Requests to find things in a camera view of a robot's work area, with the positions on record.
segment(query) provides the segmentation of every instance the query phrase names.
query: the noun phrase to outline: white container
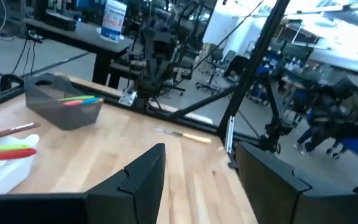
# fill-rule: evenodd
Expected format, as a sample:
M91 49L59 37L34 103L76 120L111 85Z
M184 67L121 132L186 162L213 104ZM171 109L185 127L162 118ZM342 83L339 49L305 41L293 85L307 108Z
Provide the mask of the white container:
M101 37L119 42L126 11L127 5L115 0L107 1L104 8Z
M35 148L39 139L36 134L31 134L25 139L6 136L0 138L0 145L27 144ZM0 161L0 194L8 193L29 176L35 155L23 159Z

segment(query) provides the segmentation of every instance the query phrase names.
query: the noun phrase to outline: green marker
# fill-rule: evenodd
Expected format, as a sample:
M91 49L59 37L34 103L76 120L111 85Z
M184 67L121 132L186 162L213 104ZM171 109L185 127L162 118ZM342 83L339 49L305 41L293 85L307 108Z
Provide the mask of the green marker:
M94 98L94 96L74 96L74 97L62 98L57 101L87 100L87 99L92 99L92 98Z
M30 148L30 146L26 144L2 145L0 146L0 152L10 151L15 149L27 149L27 148Z

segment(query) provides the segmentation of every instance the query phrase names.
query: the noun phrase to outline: concrete floor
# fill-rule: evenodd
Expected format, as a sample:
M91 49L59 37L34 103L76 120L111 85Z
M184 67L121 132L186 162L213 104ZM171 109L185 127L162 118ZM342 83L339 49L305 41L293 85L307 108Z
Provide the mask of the concrete floor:
M19 54L23 48L24 40L14 39L11 42L0 40L0 73L12 72ZM32 62L32 51L30 51L29 62L27 68L24 70L25 56L20 62L16 74L21 75L29 72ZM61 62L62 60L83 54L85 51L70 47L65 44L46 40L42 44L35 46L35 61L34 70L46 67L53 63ZM51 68L48 72L64 72L78 78L91 80L95 54L89 54L82 58L76 59L72 62L63 64L61 66ZM186 93L183 96L179 92L173 90L169 93L169 98L161 97L161 103L174 106L177 108L184 108L199 100L210 96L209 92L204 90L196 90L195 83L199 80L207 80L209 75L196 72L193 79L184 81L179 87L185 88ZM216 82L221 86L226 86L227 83L221 78L217 77ZM126 86L126 80L120 82L120 89ZM196 111L196 113L211 118L215 124L219 124L226 107L228 106L228 98L223 98L210 105L205 106ZM240 113L249 120L249 123L255 128L258 134L264 133L264 126L270 122L272 117L269 107L257 105L248 99L242 102ZM358 185L358 157L351 152L346 152L340 159L334 161L325 155L325 150L332 146L333 140L324 142L314 152L314 158L310 159L300 155L292 145L301 136L301 134L308 128L304 122L294 129L289 135L280 139L282 145L282 153L278 157L295 166L297 169L302 169L309 172L311 175L318 177L321 180L332 182L342 189L352 189ZM241 133L255 136L252 129L246 121L237 114L235 121L235 130Z

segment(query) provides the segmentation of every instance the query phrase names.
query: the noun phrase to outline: white container with blue label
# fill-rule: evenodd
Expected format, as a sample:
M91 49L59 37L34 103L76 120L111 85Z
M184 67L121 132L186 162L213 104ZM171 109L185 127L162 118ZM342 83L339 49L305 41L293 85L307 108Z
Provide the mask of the white container with blue label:
M100 35L106 39L118 42L121 36L127 6L115 0L108 0L104 9Z

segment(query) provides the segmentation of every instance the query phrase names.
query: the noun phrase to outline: blue marker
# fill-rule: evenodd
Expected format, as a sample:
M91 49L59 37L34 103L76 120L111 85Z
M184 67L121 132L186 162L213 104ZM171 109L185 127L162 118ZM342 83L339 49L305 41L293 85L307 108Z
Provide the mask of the blue marker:
M86 99L84 100L84 102L82 102L81 105L87 105L87 104L90 104L90 103L94 103L94 102L97 102L99 101L99 97L95 97L95 98L92 98L92 99Z

